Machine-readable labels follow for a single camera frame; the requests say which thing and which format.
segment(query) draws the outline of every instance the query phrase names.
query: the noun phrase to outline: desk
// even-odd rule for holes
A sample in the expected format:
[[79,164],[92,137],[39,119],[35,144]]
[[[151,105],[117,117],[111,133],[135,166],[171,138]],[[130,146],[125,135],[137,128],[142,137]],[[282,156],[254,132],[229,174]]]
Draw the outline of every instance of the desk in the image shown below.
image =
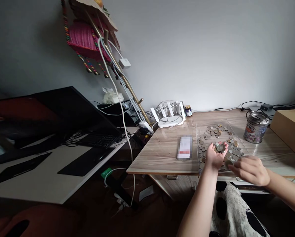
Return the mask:
[[[138,127],[127,127],[130,133],[135,133]],[[93,174],[96,173],[126,142],[126,138],[113,144],[115,149],[102,161],[100,161],[84,177],[57,174],[62,168],[89,151],[91,147],[86,146],[59,146],[34,170],[14,177],[0,183],[0,197],[23,199],[38,202],[49,202],[63,204],[73,193],[75,193]],[[28,156],[0,165],[0,172],[5,168],[22,163],[37,157]]]
[[[295,153],[268,128],[263,142],[252,144],[244,138],[246,112],[237,109],[222,112],[197,112],[179,126],[159,128],[151,137],[141,153],[128,168],[129,174],[148,174],[172,198],[192,195],[197,185],[199,165],[197,161],[196,124],[208,123],[218,119],[227,119],[234,132],[251,155],[258,156],[266,168],[284,176],[295,179]],[[177,160],[177,141],[182,135],[193,136],[191,160]],[[168,180],[167,175],[178,175],[177,180]],[[234,181],[235,175],[230,171],[220,173],[218,180]]]

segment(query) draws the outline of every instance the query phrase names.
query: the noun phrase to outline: patterned pants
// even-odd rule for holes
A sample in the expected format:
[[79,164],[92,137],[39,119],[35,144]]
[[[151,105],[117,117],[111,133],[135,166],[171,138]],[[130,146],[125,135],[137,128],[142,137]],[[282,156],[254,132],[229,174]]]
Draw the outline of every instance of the patterned pants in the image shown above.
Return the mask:
[[215,236],[270,236],[230,182],[216,184],[209,237]]

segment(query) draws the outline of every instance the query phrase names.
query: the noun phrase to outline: pink basket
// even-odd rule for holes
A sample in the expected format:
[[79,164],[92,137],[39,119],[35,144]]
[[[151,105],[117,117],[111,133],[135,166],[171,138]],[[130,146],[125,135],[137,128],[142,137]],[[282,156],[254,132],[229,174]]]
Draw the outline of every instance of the pink basket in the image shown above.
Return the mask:
[[[93,29],[90,25],[83,22],[74,21],[73,25],[69,27],[70,41],[67,43],[81,55],[87,58],[102,61],[99,49],[96,46],[98,37],[93,35],[92,32]],[[105,60],[110,62],[111,60],[102,46],[101,51]]]

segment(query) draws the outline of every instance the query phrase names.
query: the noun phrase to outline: white desk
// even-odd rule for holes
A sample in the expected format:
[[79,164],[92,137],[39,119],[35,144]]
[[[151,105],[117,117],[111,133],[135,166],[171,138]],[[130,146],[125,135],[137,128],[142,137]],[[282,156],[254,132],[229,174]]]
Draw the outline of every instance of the white desk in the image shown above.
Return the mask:
[[[127,127],[130,133],[135,133],[138,127]],[[91,147],[59,146],[38,167],[22,175],[0,183],[0,197],[23,199],[38,202],[63,204],[75,193],[96,171],[98,171],[126,142],[123,139],[119,145],[113,144],[115,149],[102,161],[100,161],[84,177],[57,174],[62,168],[89,151]],[[32,155],[0,165],[0,173],[9,166],[35,158]]]

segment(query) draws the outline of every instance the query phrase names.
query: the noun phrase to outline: metal coin bank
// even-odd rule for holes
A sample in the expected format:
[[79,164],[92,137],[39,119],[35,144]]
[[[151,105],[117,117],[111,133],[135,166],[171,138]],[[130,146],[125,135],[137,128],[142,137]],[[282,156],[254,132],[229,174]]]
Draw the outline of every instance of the metal coin bank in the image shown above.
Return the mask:
[[250,143],[261,143],[269,124],[269,117],[265,113],[252,111],[247,118],[244,138]]

